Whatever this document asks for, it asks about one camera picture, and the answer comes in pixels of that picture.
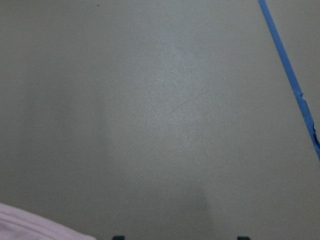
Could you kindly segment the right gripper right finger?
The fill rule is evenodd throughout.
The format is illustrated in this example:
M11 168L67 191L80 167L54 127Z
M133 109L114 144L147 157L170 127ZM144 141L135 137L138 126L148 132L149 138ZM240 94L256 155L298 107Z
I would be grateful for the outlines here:
M248 236L238 236L237 240L249 240Z

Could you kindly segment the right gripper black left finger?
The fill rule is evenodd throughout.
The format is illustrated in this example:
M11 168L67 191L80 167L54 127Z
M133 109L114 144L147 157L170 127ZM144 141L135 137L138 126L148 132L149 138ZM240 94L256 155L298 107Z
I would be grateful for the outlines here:
M112 240L124 240L124 236L123 235L115 235L112 237Z

